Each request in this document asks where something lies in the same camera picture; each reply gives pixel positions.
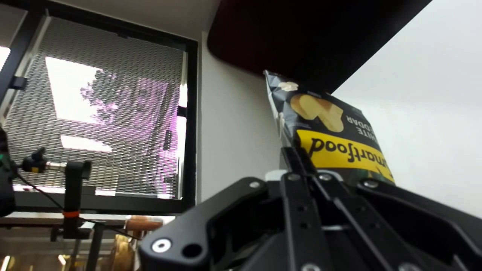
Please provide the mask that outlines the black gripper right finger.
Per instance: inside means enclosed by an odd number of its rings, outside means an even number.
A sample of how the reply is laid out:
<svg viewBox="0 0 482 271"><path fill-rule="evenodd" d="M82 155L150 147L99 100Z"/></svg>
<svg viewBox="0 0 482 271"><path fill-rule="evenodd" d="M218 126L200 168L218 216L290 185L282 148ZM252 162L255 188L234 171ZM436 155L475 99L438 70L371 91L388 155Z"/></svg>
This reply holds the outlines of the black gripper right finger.
<svg viewBox="0 0 482 271"><path fill-rule="evenodd" d="M303 165L334 271L453 271L407 242L383 213L332 171Z"/></svg>

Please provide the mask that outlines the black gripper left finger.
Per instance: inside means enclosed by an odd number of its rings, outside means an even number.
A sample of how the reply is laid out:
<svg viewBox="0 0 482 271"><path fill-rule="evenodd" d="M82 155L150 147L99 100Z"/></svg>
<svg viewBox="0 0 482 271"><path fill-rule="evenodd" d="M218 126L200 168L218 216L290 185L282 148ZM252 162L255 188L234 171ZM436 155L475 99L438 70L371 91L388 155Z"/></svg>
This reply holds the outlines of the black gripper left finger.
<svg viewBox="0 0 482 271"><path fill-rule="evenodd" d="M317 203L312 198L302 159L291 147L282 148L287 173L281 180L291 271L334 271Z"/></svg>

